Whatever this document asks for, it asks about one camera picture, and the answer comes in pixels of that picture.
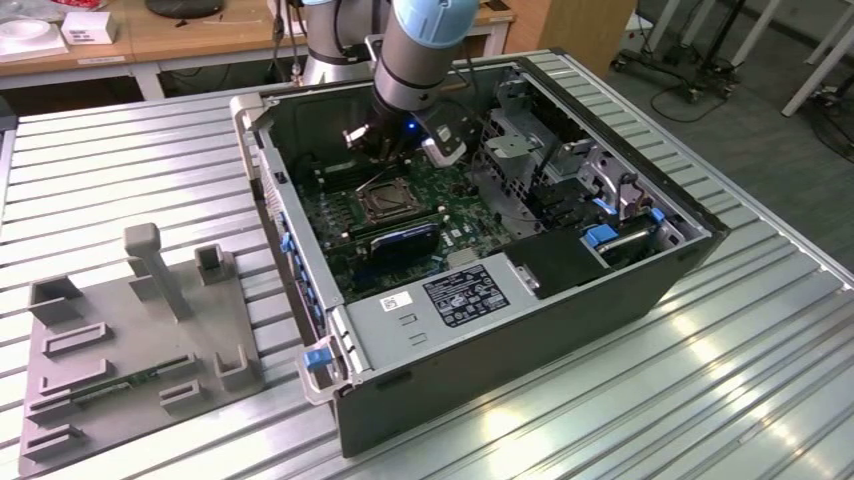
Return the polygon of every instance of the metal slotted tabletop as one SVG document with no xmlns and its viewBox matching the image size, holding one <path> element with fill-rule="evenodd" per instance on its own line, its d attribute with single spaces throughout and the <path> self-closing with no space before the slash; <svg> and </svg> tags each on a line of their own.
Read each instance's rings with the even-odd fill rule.
<svg viewBox="0 0 854 480">
<path fill-rule="evenodd" d="M 852 475 L 851 275 L 568 57 L 529 58 L 732 228 L 649 314 L 344 459 L 292 367 L 300 340 L 242 175 L 234 92 L 24 118 L 0 161 L 0 480 L 17 476 L 26 283 L 129 275 L 117 232 L 141 221 L 162 230 L 166 263 L 210 241 L 236 252 L 268 387 L 49 478 Z"/>
</svg>

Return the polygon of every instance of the green circuit board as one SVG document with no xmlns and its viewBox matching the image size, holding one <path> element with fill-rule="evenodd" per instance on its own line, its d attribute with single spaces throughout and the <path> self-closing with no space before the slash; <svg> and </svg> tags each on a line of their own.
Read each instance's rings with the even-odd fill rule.
<svg viewBox="0 0 854 480">
<path fill-rule="evenodd" d="M 380 177 L 361 193 L 355 189 L 324 192 L 301 186 L 298 191 L 327 264 L 347 302 L 445 271 L 449 268 L 447 256 L 453 252 L 471 249 L 476 257 L 483 258 L 512 241 L 476 190 L 472 191 L 467 169 L 437 169 L 420 152 L 405 172 L 392 178 Z M 392 215 L 380 219 L 371 217 L 372 206 L 381 212 L 392 212 Z M 427 224 L 436 224 L 440 228 L 435 251 L 404 266 L 365 274 L 363 265 L 369 242 L 383 235 Z"/>
</svg>

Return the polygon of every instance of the caster wheel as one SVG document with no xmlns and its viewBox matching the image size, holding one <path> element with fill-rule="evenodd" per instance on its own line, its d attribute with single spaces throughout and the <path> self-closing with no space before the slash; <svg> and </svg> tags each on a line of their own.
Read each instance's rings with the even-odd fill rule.
<svg viewBox="0 0 854 480">
<path fill-rule="evenodd" d="M 611 67 L 613 68 L 615 72 L 621 72 L 623 70 L 625 70 L 625 65 L 628 65 L 628 62 L 621 58 L 613 60 L 613 62 L 611 63 Z"/>
</svg>

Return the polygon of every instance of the barcode sticker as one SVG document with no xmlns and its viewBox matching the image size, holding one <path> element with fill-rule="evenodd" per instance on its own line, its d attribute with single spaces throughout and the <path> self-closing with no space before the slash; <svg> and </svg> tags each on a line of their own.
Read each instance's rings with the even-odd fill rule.
<svg viewBox="0 0 854 480">
<path fill-rule="evenodd" d="M 124 55 L 118 55 L 116 57 L 84 58 L 81 60 L 77 60 L 77 65 L 96 65 L 98 63 L 114 62 L 124 62 Z"/>
<path fill-rule="evenodd" d="M 412 297 L 409 296 L 409 292 L 400 292 L 379 301 L 379 304 L 383 306 L 383 311 L 385 312 L 391 312 L 400 307 L 405 307 L 411 303 Z"/>
</svg>

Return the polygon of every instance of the blue latch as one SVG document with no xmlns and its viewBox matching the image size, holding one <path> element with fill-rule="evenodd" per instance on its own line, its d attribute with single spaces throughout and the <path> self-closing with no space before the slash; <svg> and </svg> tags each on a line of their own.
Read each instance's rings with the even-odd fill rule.
<svg viewBox="0 0 854 480">
<path fill-rule="evenodd" d="M 604 200 L 601 200 L 600 198 L 593 198 L 592 203 L 599 205 L 604 209 L 604 211 L 608 212 L 608 215 L 616 215 L 616 209 L 607 203 L 604 203 Z"/>
<path fill-rule="evenodd" d="M 305 362 L 305 368 L 308 370 L 325 367 L 332 363 L 332 350 L 329 350 L 329 347 L 309 350 L 302 354 L 302 361 Z"/>
<path fill-rule="evenodd" d="M 655 223 L 661 223 L 664 221 L 664 212 L 661 212 L 657 208 L 652 209 L 649 215 L 652 215 L 652 220 L 655 220 Z"/>
<path fill-rule="evenodd" d="M 611 228 L 609 225 L 596 225 L 589 230 L 587 230 L 587 233 L 584 234 L 584 240 L 587 240 L 587 244 L 592 248 L 596 248 L 600 244 L 603 244 L 604 242 L 609 242 L 617 236 L 619 235 L 616 234 L 616 231 L 613 230 L 613 228 Z"/>
<path fill-rule="evenodd" d="M 281 236 L 281 243 L 278 243 L 278 250 L 281 253 L 288 253 L 293 250 L 293 242 L 290 241 L 290 232 L 285 232 Z"/>
</svg>

